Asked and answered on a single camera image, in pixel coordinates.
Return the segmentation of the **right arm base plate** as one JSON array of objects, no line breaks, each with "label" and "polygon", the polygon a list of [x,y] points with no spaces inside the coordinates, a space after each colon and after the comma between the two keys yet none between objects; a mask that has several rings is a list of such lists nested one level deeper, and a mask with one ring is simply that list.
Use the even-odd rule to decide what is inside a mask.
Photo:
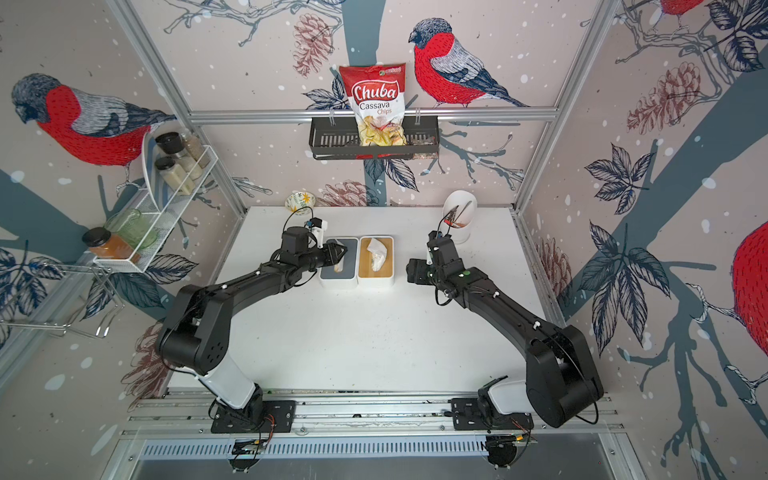
[{"label": "right arm base plate", "polygon": [[529,431],[534,426],[528,413],[503,414],[489,400],[483,398],[452,398],[450,406],[456,431]]}]

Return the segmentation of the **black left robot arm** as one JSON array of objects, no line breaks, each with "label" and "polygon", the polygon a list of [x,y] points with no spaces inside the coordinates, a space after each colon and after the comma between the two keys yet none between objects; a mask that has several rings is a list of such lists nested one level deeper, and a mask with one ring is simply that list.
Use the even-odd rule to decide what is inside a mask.
[{"label": "black left robot arm", "polygon": [[183,287],[156,342],[162,363],[195,377],[226,412],[259,423],[262,390],[228,353],[232,320],[255,303],[300,286],[306,272],[340,263],[348,248],[323,244],[321,238],[318,227],[288,227],[281,234],[280,248],[253,272],[219,284]]}]

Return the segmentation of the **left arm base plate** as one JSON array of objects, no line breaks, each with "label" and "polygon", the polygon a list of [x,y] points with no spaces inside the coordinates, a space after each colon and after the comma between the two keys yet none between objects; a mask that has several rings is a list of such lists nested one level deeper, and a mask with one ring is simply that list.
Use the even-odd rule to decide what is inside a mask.
[{"label": "left arm base plate", "polygon": [[295,416],[295,401],[257,399],[243,409],[217,401],[209,411],[213,434],[289,433]]}]

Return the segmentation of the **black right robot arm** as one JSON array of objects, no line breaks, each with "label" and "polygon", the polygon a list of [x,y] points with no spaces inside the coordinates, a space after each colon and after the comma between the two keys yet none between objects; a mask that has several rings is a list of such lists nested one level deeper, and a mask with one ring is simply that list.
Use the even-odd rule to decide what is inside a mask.
[{"label": "black right robot arm", "polygon": [[500,332],[525,361],[518,383],[528,404],[550,427],[560,427],[596,407],[605,394],[584,334],[535,315],[506,295],[482,270],[467,267],[449,234],[429,233],[427,257],[412,258],[407,281],[434,288],[440,307],[457,304]]}]

